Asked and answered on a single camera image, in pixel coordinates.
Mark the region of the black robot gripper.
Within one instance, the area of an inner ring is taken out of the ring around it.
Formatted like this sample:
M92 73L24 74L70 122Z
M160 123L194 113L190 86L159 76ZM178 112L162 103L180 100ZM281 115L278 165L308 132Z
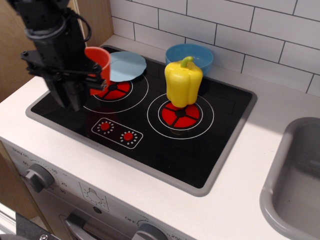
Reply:
M100 88L100 68L85 55L85 43L79 22L87 21L68 7L67 0L10 0L10 6L21 17L27 38L36 49L25 51L21 58L30 74L44 78L55 99L63 108L74 111L87 102L86 89Z

